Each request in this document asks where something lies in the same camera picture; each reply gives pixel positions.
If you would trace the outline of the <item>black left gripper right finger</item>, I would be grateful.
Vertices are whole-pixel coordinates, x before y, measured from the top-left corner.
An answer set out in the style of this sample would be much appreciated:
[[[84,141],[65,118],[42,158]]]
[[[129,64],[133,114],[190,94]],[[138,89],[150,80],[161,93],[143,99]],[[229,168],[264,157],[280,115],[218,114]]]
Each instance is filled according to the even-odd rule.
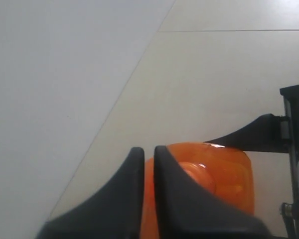
[[[161,239],[267,239],[253,216],[222,202],[198,185],[166,146],[154,150],[154,194]]]

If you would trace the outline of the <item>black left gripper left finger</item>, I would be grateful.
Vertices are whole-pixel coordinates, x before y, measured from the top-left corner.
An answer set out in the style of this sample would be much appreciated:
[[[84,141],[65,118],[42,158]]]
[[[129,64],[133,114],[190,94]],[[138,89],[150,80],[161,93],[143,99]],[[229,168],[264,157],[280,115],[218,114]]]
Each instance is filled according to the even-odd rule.
[[[129,151],[113,177],[88,200],[47,222],[39,239],[138,239],[145,178],[145,153]]]

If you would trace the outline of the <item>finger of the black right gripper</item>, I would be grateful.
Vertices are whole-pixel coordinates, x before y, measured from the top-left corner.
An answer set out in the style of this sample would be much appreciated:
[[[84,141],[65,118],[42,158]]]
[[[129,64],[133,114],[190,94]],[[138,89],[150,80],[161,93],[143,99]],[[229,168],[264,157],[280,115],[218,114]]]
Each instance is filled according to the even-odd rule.
[[[208,143],[241,151],[288,153],[289,122],[288,117],[261,115],[243,128]]]

